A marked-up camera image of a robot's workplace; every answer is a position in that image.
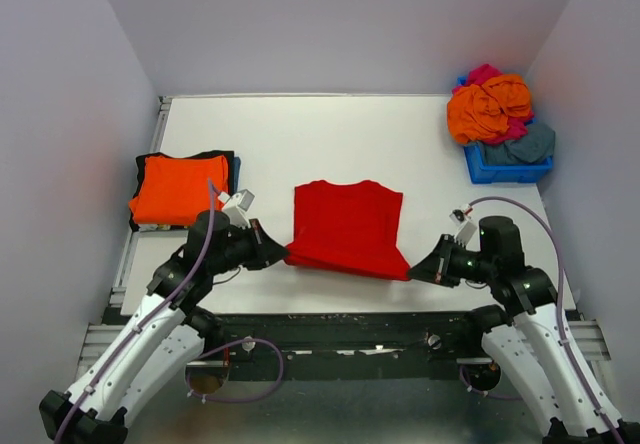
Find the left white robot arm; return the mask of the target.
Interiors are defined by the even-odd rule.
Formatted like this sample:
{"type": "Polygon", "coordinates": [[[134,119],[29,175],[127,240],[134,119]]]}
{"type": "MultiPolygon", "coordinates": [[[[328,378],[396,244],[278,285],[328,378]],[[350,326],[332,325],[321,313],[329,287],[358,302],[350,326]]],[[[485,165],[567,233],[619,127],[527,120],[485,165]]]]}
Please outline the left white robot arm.
{"type": "Polygon", "coordinates": [[[200,213],[104,353],[66,391],[42,399],[46,435],[55,443],[124,442],[136,412],[169,379],[225,349],[220,320],[199,305],[215,277],[262,270],[287,255],[256,219],[238,226],[222,211],[200,213]]]}

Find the red t-shirt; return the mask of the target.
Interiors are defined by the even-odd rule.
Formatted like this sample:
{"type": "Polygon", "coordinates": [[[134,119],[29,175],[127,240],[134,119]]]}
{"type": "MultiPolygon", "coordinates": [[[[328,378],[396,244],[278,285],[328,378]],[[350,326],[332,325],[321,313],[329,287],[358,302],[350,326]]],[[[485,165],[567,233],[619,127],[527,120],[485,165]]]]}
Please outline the red t-shirt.
{"type": "Polygon", "coordinates": [[[397,248],[402,203],[402,193],[371,180],[297,186],[293,241],[285,263],[406,281],[409,263],[397,248]]]}

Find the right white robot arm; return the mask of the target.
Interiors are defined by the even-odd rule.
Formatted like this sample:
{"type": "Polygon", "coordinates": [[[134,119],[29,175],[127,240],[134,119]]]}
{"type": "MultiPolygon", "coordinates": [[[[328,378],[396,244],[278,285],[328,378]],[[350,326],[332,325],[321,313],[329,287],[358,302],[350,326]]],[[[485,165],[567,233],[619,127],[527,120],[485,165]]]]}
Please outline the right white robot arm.
{"type": "Polygon", "coordinates": [[[474,223],[451,214],[456,234],[444,234],[412,267],[409,278],[445,287],[485,284],[495,304],[468,313],[460,331],[469,354],[487,354],[527,405],[545,443],[636,443],[627,422],[600,387],[572,334],[545,271],[526,264],[519,228],[489,216],[474,223]]]}

